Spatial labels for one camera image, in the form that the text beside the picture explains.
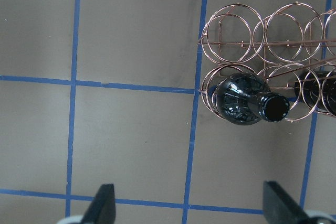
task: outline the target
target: blue painter's tape line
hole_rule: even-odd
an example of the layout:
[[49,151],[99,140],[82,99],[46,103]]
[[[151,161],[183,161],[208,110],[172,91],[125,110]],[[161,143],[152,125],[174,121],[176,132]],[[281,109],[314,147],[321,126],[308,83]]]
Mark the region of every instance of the blue painter's tape line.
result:
[[146,200],[134,200],[134,199],[116,199],[117,204],[138,205],[138,206],[151,206],[151,207],[168,207],[168,208],[183,208],[183,204],[146,201]]
[[315,112],[313,113],[313,116],[311,119],[311,125],[310,125],[309,142],[308,142],[307,155],[306,155],[306,164],[304,166],[301,196],[300,196],[300,207],[302,208],[304,208],[304,203],[305,203],[306,193],[307,193],[310,162],[311,162],[311,156],[313,152],[315,129],[316,129],[316,123],[317,123],[317,115],[318,115],[317,113]]
[[82,200],[82,201],[93,201],[94,197],[91,196],[80,196],[80,195],[71,195],[71,200]]
[[78,51],[78,29],[79,29],[80,0],[75,0],[73,35],[72,35],[72,62],[71,62],[71,81],[76,83],[77,77],[77,51]]
[[218,212],[236,212],[236,213],[240,213],[240,214],[251,214],[251,215],[262,215],[263,214],[262,210],[248,209],[248,208],[190,205],[189,209],[204,210],[204,211],[218,211]]
[[26,77],[26,76],[0,76],[0,81],[22,81],[22,82],[47,83],[58,85],[71,85],[71,81],[68,80]]
[[[92,201],[93,197],[71,195],[71,200]],[[180,209],[183,208],[183,204],[147,201],[147,200],[135,200],[135,199],[115,199],[115,203],[126,205],[151,206],[151,207],[168,207],[168,208],[180,208]]]
[[87,86],[87,87],[156,91],[156,92],[167,92],[167,93],[182,93],[182,94],[194,94],[195,93],[195,90],[193,89],[133,85],[133,84],[122,84],[122,83],[102,84],[101,82],[98,82],[98,81],[77,81],[76,85],[77,86]]
[[76,99],[76,77],[77,77],[77,49],[78,49],[78,27],[79,27],[80,0],[75,0],[73,38],[72,38],[72,62],[71,62],[71,91],[70,91],[70,112],[69,112],[69,138],[68,138],[68,161],[67,161],[67,186],[65,216],[71,212],[71,183],[72,183],[72,154],[75,125],[75,99]]
[[11,189],[0,189],[0,194],[18,195],[18,196],[33,196],[42,198],[53,198],[53,199],[66,199],[64,194],[49,194],[40,193],[37,191],[25,191],[25,190],[11,190]]
[[[205,25],[206,5],[207,5],[207,0],[202,0],[198,38],[201,37],[202,30]],[[201,68],[202,68],[202,49],[201,47],[198,47],[197,48],[197,59],[196,59],[196,74],[195,74],[195,93],[194,93],[194,101],[193,101],[193,111],[192,111],[192,119],[191,119],[190,140],[189,140],[188,160],[187,160],[187,171],[186,171],[185,188],[184,188],[184,200],[183,200],[184,208],[183,208],[183,214],[182,214],[182,224],[187,223],[187,216],[188,216],[188,209],[189,209],[190,184],[191,184],[193,158],[194,158],[194,145],[195,145],[195,135],[196,135],[196,125],[197,125],[197,110],[198,110],[198,101],[199,101],[198,89],[200,88],[200,83],[201,83]]]

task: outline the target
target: wine bottle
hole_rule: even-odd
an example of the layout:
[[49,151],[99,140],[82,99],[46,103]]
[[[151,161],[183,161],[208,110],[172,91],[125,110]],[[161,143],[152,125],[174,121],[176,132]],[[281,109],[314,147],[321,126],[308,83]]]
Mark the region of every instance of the wine bottle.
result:
[[[323,82],[325,80],[322,94],[323,94],[323,100],[319,100],[317,103],[317,107],[319,109],[330,111],[333,115],[336,115],[336,79],[325,79],[330,71],[325,70],[319,70],[314,71],[314,73],[319,78],[319,83],[322,88]],[[336,72],[331,72],[328,77],[335,76]],[[305,102],[310,106],[313,107],[320,94],[320,88],[318,85],[318,81],[314,77],[314,75],[311,72],[304,72],[299,76],[301,80],[301,86],[302,86],[302,93],[304,96]],[[299,96],[300,93],[300,85],[297,81],[295,83],[295,95],[296,97]]]
[[234,73],[208,95],[225,119],[239,125],[251,125],[262,119],[278,122],[289,111],[287,98],[270,92],[268,84],[253,73]]

